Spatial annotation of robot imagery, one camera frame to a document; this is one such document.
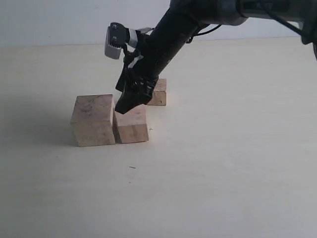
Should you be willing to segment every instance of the table surface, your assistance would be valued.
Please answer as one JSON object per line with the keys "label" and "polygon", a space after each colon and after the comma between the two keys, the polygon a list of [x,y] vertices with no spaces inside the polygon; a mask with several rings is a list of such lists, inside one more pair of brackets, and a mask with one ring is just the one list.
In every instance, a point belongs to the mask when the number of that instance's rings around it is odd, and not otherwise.
{"label": "table surface", "polygon": [[162,74],[168,106],[147,107],[149,142],[78,148],[76,96],[119,96],[103,50],[0,49],[2,238],[317,237],[311,46],[186,45]]}

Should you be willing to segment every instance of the wooden cube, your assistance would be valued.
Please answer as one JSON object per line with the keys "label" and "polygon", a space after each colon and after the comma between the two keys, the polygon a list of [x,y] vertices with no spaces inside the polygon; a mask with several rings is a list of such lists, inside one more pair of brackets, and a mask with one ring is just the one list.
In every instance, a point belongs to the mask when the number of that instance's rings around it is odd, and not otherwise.
{"label": "wooden cube", "polygon": [[114,112],[117,143],[137,143],[149,140],[146,106],[140,105],[126,114]]}
{"label": "wooden cube", "polygon": [[113,95],[78,96],[71,125],[80,147],[115,144]]}
{"label": "wooden cube", "polygon": [[166,96],[166,79],[160,78],[154,89],[153,98],[147,104],[149,106],[166,106],[167,96]]}

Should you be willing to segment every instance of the black robotic arm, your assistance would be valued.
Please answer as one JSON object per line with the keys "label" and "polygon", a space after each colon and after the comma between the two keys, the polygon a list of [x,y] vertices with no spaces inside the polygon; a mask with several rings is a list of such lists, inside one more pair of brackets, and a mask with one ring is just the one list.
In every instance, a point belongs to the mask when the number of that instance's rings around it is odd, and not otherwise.
{"label": "black robotic arm", "polygon": [[[118,59],[121,49],[125,54],[116,86],[122,95],[115,110],[125,114],[147,104],[159,74],[201,30],[211,24],[238,26],[249,17],[280,22],[300,34],[303,44],[313,43],[317,56],[317,0],[172,0],[154,29],[133,30],[120,23],[108,27],[105,55]],[[300,28],[288,21],[297,22]]]}

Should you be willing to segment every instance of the cable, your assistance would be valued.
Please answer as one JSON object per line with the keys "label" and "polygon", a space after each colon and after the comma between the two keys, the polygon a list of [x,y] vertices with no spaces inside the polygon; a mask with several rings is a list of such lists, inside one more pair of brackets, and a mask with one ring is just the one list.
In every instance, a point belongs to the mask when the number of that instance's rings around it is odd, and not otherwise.
{"label": "cable", "polygon": [[292,24],[288,23],[287,21],[283,20],[282,18],[280,18],[279,16],[275,15],[273,12],[271,12],[265,5],[265,3],[263,2],[263,0],[258,0],[260,6],[262,7],[262,9],[266,12],[266,14],[272,18],[273,20],[277,21],[278,23],[286,26],[288,29],[294,31],[295,33],[297,33],[300,36],[303,36],[307,39],[310,39],[311,37],[307,34],[305,34],[301,29],[293,26]]}
{"label": "cable", "polygon": [[202,32],[202,33],[197,33],[195,36],[203,36],[203,35],[206,35],[206,34],[209,34],[217,29],[219,29],[222,25],[217,25],[216,27],[214,27],[213,29],[209,30],[209,31],[206,31],[206,32]]}

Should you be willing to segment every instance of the light wood block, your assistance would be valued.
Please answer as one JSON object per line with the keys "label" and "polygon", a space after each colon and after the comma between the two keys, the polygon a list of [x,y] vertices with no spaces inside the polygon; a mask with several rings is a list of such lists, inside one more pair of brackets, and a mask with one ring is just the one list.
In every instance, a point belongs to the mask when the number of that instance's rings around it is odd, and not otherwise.
{"label": "light wood block", "polygon": [[160,78],[154,89],[153,98],[147,104],[148,106],[166,106],[167,95],[166,95],[166,79]]}
{"label": "light wood block", "polygon": [[140,105],[126,114],[114,112],[117,143],[137,143],[149,140],[146,106]]}
{"label": "light wood block", "polygon": [[70,124],[78,146],[115,144],[113,95],[78,96]]}

